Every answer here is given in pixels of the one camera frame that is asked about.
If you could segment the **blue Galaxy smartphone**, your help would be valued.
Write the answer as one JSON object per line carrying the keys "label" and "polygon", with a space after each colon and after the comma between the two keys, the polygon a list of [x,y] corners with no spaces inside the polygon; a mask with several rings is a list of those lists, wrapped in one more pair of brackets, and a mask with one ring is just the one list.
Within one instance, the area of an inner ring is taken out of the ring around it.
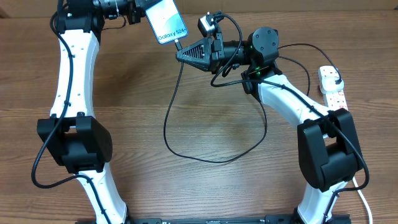
{"label": "blue Galaxy smartphone", "polygon": [[146,10],[146,16],[159,44],[188,35],[188,29],[174,0],[161,0]]}

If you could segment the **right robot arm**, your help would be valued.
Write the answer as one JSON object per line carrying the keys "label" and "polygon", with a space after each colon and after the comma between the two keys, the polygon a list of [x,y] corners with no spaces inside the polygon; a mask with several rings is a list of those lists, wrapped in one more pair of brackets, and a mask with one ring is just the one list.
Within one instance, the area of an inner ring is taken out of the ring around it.
{"label": "right robot arm", "polygon": [[350,190],[346,185],[355,173],[368,171],[350,112],[323,106],[288,81],[275,62],[279,56],[275,29],[260,27],[246,41],[229,42],[218,26],[201,32],[202,40],[185,48],[177,45],[177,60],[212,73],[247,65],[239,80],[244,91],[278,111],[297,130],[305,193],[292,215],[268,215],[266,223],[351,223],[349,215],[332,213],[340,193]]}

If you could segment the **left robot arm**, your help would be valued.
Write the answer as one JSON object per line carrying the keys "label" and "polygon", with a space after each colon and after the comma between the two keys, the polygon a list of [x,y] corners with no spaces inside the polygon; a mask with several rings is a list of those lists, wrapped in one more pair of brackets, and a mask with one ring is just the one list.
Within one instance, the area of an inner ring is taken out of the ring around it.
{"label": "left robot arm", "polygon": [[[93,107],[93,74],[101,33],[107,19],[121,16],[127,23],[136,24],[155,4],[146,0],[59,1],[50,19],[50,28],[60,43],[60,70],[50,116],[37,122],[43,145],[31,179],[41,189],[79,181],[95,211],[94,223],[132,223],[111,173],[111,135],[96,119]],[[66,168],[69,177],[54,184],[37,181],[45,150]]]}

